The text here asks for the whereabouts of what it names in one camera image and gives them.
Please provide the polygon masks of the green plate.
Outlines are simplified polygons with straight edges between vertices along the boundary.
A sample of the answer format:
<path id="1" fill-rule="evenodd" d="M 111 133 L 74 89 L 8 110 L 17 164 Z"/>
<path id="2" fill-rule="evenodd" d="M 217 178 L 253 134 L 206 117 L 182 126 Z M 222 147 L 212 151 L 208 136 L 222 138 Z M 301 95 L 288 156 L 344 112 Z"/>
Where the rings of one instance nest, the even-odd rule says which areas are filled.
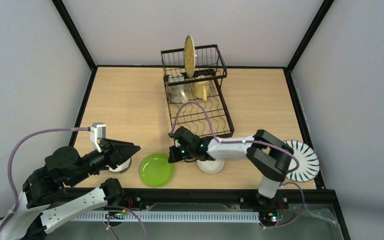
<path id="1" fill-rule="evenodd" d="M 139 168 L 142 182 L 151 188 L 166 186 L 174 175 L 174 165 L 169 162 L 165 153 L 152 153 L 146 156 Z"/>

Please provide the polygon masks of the black wire dish rack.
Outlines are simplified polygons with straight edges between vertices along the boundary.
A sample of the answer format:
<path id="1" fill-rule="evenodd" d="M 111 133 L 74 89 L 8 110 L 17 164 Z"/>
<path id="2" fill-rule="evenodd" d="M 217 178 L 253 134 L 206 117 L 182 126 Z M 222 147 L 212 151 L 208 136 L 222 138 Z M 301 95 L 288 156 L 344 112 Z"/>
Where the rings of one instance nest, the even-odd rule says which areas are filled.
<path id="1" fill-rule="evenodd" d="M 194 52 L 192 76 L 185 69 L 184 49 L 160 52 L 170 124 L 199 137 L 232 137 L 235 129 L 222 93 L 228 73 L 219 47 L 201 45 Z"/>

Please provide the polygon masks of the clear glass cup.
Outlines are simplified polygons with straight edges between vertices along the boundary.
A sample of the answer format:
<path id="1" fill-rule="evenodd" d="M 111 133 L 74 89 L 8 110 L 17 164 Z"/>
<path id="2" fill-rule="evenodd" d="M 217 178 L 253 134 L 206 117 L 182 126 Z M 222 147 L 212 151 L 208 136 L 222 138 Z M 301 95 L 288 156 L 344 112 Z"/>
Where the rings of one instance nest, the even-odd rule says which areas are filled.
<path id="1" fill-rule="evenodd" d="M 184 104 L 188 102 L 188 98 L 185 92 L 185 85 L 183 84 L 183 82 L 185 81 L 183 74 L 181 73 L 170 74 L 167 80 L 169 84 L 179 83 L 177 85 L 168 86 L 168 95 L 171 102 L 176 104 L 178 103 Z"/>

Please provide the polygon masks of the yellow mug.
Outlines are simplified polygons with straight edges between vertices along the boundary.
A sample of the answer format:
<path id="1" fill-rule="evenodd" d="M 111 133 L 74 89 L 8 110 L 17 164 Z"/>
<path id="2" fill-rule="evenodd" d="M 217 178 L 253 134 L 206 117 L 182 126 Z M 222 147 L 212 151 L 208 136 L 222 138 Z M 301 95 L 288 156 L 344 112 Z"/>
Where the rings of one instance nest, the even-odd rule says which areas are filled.
<path id="1" fill-rule="evenodd" d="M 198 81 L 193 83 L 194 96 L 198 99 L 202 99 L 204 102 L 208 100 L 208 96 L 211 92 L 210 81 Z"/>

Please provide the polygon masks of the round bamboo tray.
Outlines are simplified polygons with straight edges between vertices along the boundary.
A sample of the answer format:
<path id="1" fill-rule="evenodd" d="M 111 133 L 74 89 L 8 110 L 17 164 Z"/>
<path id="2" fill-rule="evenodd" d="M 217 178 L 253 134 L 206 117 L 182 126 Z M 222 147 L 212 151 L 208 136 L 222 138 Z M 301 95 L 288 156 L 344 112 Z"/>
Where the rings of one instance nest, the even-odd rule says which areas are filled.
<path id="1" fill-rule="evenodd" d="M 186 75 L 189 78 L 192 78 L 195 73 L 196 54 L 195 54 L 195 44 L 194 44 L 193 38 L 190 35 L 187 35 L 184 42 L 183 59 L 184 59 L 184 69 L 185 69 Z"/>

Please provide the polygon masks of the blue striped white plate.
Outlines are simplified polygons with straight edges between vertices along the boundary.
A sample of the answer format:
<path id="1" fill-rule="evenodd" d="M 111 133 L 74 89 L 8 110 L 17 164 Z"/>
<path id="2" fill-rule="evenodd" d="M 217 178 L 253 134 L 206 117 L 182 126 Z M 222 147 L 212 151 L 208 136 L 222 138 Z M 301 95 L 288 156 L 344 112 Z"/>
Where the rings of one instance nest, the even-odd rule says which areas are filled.
<path id="1" fill-rule="evenodd" d="M 308 144 L 299 140 L 288 139 L 284 143 L 293 149 L 293 155 L 299 162 L 299 167 L 288 173 L 286 177 L 301 183 L 312 181 L 320 171 L 319 158 L 315 151 Z"/>

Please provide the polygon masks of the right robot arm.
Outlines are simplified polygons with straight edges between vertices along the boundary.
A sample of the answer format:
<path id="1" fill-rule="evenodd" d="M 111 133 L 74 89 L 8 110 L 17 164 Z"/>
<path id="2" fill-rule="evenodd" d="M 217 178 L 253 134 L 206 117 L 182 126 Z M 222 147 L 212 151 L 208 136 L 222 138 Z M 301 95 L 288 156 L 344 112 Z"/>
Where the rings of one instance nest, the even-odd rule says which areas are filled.
<path id="1" fill-rule="evenodd" d="M 290 164 L 300 163 L 294 150 L 266 130 L 259 129 L 254 135 L 242 138 L 199 137 L 181 126 L 171 131 L 174 145 L 169 148 L 169 163 L 196 159 L 214 162 L 225 159 L 249 160 L 262 174 L 258 193 L 267 198 L 275 197 L 281 183 L 292 171 Z"/>

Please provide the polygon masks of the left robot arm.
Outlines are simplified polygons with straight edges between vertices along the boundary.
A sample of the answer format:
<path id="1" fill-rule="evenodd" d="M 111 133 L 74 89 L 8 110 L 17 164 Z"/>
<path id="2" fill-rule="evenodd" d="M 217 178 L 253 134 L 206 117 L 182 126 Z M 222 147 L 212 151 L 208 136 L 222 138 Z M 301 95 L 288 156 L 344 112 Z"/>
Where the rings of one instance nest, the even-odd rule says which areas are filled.
<path id="1" fill-rule="evenodd" d="M 72 146 L 58 148 L 45 158 L 22 185 L 14 207 L 0 219 L 0 240 L 44 240 L 70 220 L 91 210 L 118 206 L 125 192 L 116 178 L 62 205 L 54 206 L 67 196 L 66 187 L 74 187 L 105 167 L 116 168 L 140 151 L 132 142 L 103 138 L 99 150 L 80 156 Z"/>

